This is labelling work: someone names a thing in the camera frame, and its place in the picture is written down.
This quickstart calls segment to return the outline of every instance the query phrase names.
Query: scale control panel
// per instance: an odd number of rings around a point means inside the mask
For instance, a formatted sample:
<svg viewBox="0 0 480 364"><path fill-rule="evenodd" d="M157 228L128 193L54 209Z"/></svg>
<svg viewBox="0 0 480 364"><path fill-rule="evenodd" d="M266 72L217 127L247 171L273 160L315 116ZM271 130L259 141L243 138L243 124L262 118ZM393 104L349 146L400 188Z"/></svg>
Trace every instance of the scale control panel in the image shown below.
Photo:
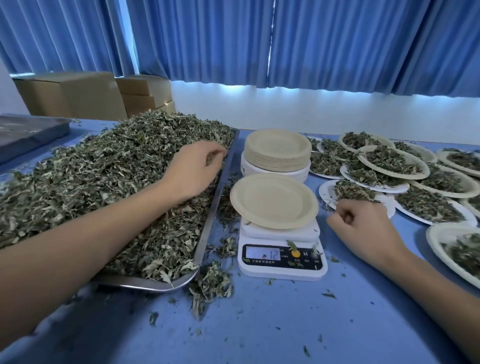
<svg viewBox="0 0 480 364"><path fill-rule="evenodd" d="M321 254L312 248L245 244L241 258L249 266L320 270Z"/></svg>

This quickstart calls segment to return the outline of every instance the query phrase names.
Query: digital kitchen scale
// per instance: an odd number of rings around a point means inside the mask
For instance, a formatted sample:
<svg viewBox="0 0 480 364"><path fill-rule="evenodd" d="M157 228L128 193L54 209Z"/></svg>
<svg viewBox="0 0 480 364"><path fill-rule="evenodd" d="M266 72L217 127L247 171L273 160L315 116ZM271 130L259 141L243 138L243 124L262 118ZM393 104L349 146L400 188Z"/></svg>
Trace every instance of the digital kitchen scale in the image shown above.
<svg viewBox="0 0 480 364"><path fill-rule="evenodd" d="M328 270L315 219L303 228L278 230L242 218L237 260L244 274L260 278L314 281Z"/></svg>

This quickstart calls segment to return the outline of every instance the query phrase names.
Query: tabletop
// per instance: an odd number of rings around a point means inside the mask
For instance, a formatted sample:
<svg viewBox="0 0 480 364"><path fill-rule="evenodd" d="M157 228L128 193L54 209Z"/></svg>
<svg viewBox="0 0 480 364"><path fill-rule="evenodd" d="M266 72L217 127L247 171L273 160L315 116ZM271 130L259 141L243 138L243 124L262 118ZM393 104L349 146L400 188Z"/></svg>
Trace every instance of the tabletop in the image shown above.
<svg viewBox="0 0 480 364"><path fill-rule="evenodd" d="M12 169L28 172L50 155L52 147L76 144L85 134L114 125L95 120L72 124L68 136L1 165L0 182ZM242 130L232 146L231 173L240 172L240 155L249 133ZM432 151L478 149L420 144ZM305 183L318 197L324 181L310 174ZM221 262L232 273L233 296L216 299L200 321L190 311L191 299L185 290L151 294L90 283L44 319L33 334L0 352L0 364L464 363L464 356L424 311L357 259L325 218L326 212L320 209L317 220L325 254L339 262L328 261L327 274L317 282L277 279L270 285L267 279L241 274L236 257L226 258ZM480 296L479 290L433 254L425 238L426 225L398 211L392 222L412 252ZM225 232L216 221L209 243L220 245L222 236ZM323 296L327 290L336 298ZM158 319L152 326L149 317L154 312Z"/></svg>

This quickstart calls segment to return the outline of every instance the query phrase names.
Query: person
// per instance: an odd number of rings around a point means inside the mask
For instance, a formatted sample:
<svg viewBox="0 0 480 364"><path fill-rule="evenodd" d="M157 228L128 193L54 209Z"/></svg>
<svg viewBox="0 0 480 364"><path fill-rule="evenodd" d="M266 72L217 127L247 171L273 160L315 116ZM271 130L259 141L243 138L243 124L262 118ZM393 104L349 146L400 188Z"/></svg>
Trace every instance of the person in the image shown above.
<svg viewBox="0 0 480 364"><path fill-rule="evenodd" d="M31 332L152 221L206 189L225 154L216 142L184 146L158 182L0 251L0 349ZM208 155L214 158L206 165ZM383 205L341 200L327 222L355 255L404 289L480 363L480 300L411 253Z"/></svg>

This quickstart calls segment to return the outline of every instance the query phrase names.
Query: blue curtain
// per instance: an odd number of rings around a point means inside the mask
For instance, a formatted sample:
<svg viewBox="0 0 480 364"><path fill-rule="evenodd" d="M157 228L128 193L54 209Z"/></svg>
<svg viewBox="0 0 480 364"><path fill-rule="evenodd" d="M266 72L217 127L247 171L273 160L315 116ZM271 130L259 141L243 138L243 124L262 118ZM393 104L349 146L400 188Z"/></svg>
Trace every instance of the blue curtain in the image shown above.
<svg viewBox="0 0 480 364"><path fill-rule="evenodd" d="M0 57L10 73L132 74L116 0L0 0Z"/></svg>
<svg viewBox="0 0 480 364"><path fill-rule="evenodd" d="M128 0L140 73L266 87L273 0Z"/></svg>
<svg viewBox="0 0 480 364"><path fill-rule="evenodd" d="M430 0L276 0L268 87L390 93Z"/></svg>
<svg viewBox="0 0 480 364"><path fill-rule="evenodd" d="M480 1L433 2L394 92L480 97Z"/></svg>

